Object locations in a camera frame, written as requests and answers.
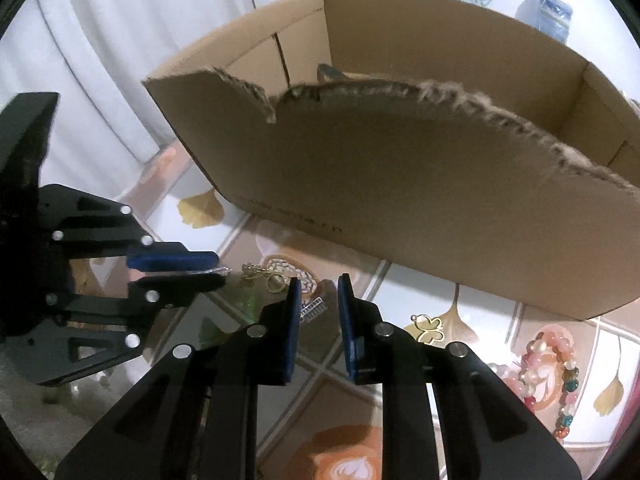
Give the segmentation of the brown cardboard box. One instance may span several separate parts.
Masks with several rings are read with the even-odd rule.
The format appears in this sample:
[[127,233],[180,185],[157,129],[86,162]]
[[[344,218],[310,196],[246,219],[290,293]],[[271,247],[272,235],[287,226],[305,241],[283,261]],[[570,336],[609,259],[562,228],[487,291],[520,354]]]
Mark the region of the brown cardboard box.
[[[320,84],[329,64],[349,80]],[[279,0],[145,88],[229,202],[358,252],[559,312],[624,300],[566,219],[639,199],[639,119],[592,63],[456,0]]]

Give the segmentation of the silver abacus charm earring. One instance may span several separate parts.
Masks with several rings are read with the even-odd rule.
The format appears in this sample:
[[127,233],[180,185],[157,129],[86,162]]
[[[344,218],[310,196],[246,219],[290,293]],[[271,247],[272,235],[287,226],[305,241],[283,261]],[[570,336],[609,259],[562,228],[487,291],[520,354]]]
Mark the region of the silver abacus charm earring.
[[326,310],[326,304],[321,297],[303,303],[300,309],[300,319],[308,322],[322,314]]

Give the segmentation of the gold charm earring cluster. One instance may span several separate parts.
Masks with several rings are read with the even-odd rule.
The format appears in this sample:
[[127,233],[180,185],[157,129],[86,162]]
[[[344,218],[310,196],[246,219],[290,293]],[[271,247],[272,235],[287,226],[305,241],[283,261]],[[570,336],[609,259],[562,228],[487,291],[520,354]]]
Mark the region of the gold charm earring cluster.
[[269,270],[254,263],[244,263],[241,270],[241,280],[244,282],[263,281],[270,294],[280,294],[288,288],[290,281],[284,274]]

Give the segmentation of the floral patterned tablecloth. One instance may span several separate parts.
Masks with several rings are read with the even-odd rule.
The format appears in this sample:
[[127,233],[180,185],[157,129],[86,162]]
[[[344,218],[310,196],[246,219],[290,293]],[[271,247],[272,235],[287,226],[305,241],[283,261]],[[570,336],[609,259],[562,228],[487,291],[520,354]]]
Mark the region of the floral patterned tablecloth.
[[160,156],[130,203],[161,240],[219,252],[222,289],[190,308],[160,312],[142,355],[90,379],[119,396],[166,352],[204,349],[257,322],[262,308],[302,288],[292,382],[258,392],[258,469],[263,479],[377,479],[382,474],[386,390],[358,379],[357,341],[344,336],[338,279],[431,352],[456,342],[483,360],[557,437],[582,476],[596,478],[639,389],[639,200],[611,188],[566,219],[587,233],[582,264],[623,307],[589,310],[571,290],[559,312],[498,297],[360,254],[262,220],[227,202],[183,148]]

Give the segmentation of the blue water jug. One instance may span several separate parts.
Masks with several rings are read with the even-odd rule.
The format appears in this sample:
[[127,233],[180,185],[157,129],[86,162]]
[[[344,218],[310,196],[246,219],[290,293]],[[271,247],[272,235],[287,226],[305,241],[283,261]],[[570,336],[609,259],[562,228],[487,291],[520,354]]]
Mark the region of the blue water jug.
[[573,13],[573,8],[562,0],[524,0],[516,10],[515,18],[566,44]]

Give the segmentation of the white green fluffy blanket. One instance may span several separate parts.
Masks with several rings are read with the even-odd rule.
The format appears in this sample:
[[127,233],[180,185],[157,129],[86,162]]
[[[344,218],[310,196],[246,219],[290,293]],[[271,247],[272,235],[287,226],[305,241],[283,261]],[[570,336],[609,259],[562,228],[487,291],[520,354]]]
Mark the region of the white green fluffy blanket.
[[1,417],[44,478],[105,413],[105,404],[83,386],[41,387],[1,358]]

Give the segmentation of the white curtain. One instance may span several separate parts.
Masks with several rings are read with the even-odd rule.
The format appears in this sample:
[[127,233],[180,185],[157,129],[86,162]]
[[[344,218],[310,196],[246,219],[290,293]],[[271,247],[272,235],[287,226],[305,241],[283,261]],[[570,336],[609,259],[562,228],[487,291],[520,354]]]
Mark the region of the white curtain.
[[143,79],[250,0],[26,0],[1,40],[1,101],[60,96],[40,180],[116,197],[175,139]]

